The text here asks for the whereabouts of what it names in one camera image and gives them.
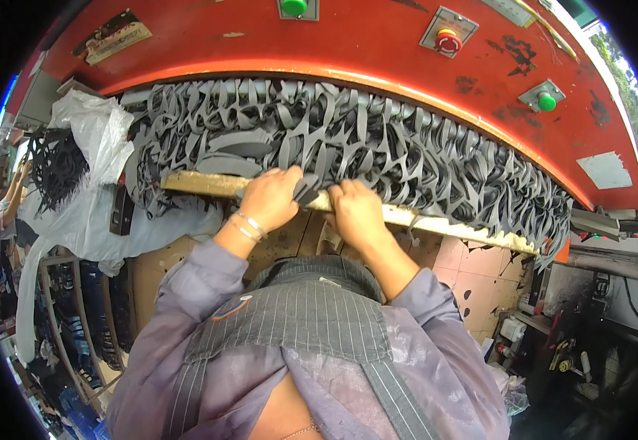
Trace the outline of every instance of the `striped apron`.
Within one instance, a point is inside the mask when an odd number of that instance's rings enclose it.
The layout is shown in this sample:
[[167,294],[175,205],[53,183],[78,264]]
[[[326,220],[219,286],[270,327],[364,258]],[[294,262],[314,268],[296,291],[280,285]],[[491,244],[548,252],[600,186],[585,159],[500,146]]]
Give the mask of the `striped apron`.
[[209,360],[227,348],[261,345],[360,364],[401,440],[437,440],[395,371],[380,294],[366,268],[339,256],[276,262],[195,330],[174,384],[163,438],[177,439],[196,426]]

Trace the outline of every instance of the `bracelet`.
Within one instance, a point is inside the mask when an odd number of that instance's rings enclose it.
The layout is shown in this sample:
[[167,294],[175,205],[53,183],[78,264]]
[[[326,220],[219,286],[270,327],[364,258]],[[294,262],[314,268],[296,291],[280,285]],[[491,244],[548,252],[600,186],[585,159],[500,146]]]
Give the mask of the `bracelet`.
[[260,235],[262,235],[262,238],[264,239],[267,238],[267,233],[260,227],[260,225],[258,224],[258,222],[255,221],[255,219],[253,219],[252,217],[246,216],[239,210],[237,210],[235,214],[239,216],[240,218],[242,218],[243,220],[245,220],[246,222],[248,222],[248,224],[250,224],[251,227],[253,227],[256,231],[260,233]]
[[244,228],[242,228],[242,227],[238,226],[238,225],[236,224],[236,222],[231,221],[231,219],[229,219],[229,223],[233,224],[233,225],[234,225],[234,227],[235,227],[237,230],[241,231],[241,232],[243,233],[243,235],[245,235],[245,236],[246,236],[246,237],[248,237],[249,239],[253,240],[253,242],[260,243],[260,239],[256,239],[255,237],[253,237],[253,234],[249,233],[249,232],[248,232],[248,231],[246,231]]

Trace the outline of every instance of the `red emergency stop button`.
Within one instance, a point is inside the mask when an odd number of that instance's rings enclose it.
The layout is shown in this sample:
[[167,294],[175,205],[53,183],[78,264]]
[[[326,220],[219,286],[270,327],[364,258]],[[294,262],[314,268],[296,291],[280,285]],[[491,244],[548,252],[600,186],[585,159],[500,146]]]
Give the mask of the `red emergency stop button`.
[[450,29],[442,29],[437,32],[437,49],[445,54],[457,54],[463,43]]

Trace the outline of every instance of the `green button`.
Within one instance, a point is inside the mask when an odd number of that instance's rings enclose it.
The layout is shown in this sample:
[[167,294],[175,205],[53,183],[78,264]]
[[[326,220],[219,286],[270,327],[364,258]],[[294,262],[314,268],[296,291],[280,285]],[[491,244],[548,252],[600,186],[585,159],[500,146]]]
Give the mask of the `green button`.
[[539,108],[542,111],[552,111],[556,108],[556,100],[548,93],[539,94]]
[[297,17],[307,10],[307,2],[304,0],[284,0],[282,2],[282,11],[288,15]]

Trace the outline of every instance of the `tree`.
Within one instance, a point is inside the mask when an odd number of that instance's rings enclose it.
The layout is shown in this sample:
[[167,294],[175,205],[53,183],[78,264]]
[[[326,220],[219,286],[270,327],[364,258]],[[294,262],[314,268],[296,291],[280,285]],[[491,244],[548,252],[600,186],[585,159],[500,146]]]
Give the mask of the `tree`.
[[613,38],[605,33],[599,32],[590,37],[591,43],[598,49],[598,53],[605,61],[605,65],[608,66],[610,73],[612,73],[617,88],[620,91],[620,98],[623,102],[624,110],[627,111],[627,116],[630,118],[630,124],[634,136],[638,139],[638,85],[631,85],[631,80],[634,78],[634,73],[630,70],[623,72],[623,70],[615,64],[615,61],[623,58],[623,53],[617,42]]

